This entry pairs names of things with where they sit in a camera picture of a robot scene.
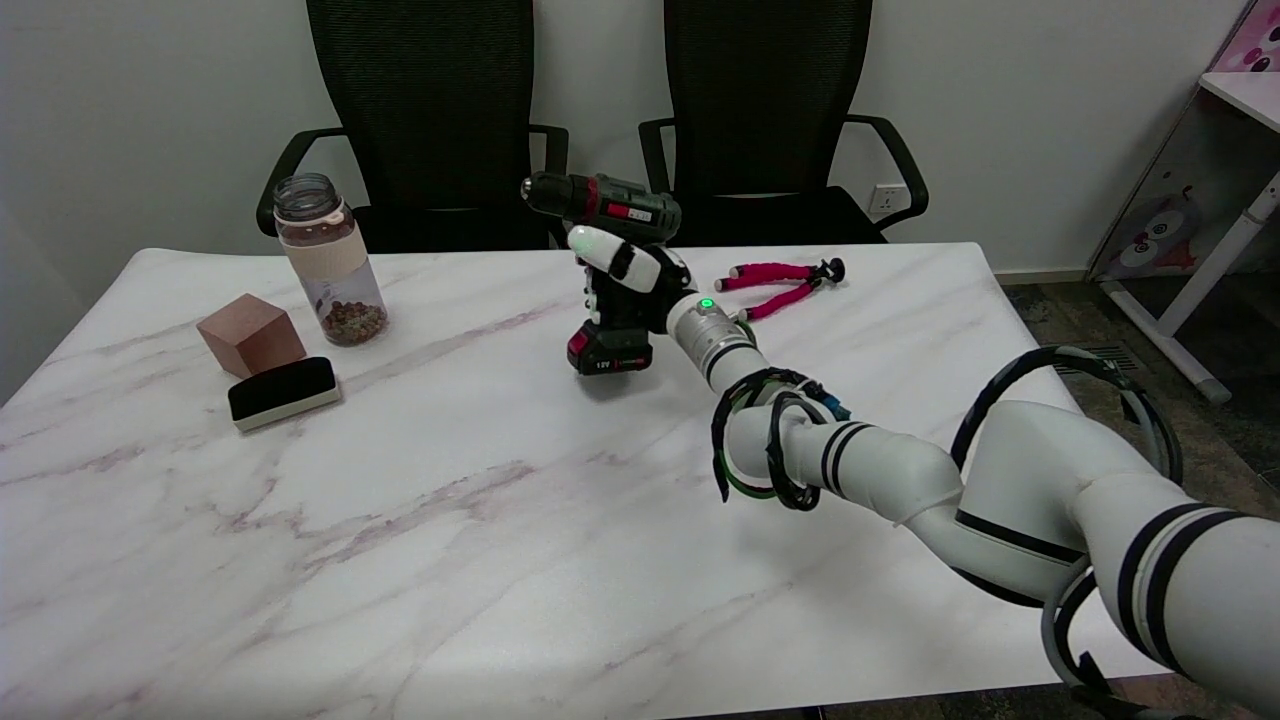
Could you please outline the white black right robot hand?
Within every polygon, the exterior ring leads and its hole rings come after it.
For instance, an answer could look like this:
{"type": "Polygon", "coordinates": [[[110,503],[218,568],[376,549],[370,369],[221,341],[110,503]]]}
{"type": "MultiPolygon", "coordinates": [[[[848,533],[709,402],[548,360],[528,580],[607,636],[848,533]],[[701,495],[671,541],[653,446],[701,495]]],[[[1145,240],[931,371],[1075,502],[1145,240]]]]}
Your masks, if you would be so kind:
{"type": "Polygon", "coordinates": [[[667,334],[676,304],[698,292],[687,264],[663,243],[635,245],[590,225],[572,227],[567,241],[589,269],[589,319],[602,328],[667,334]]]}

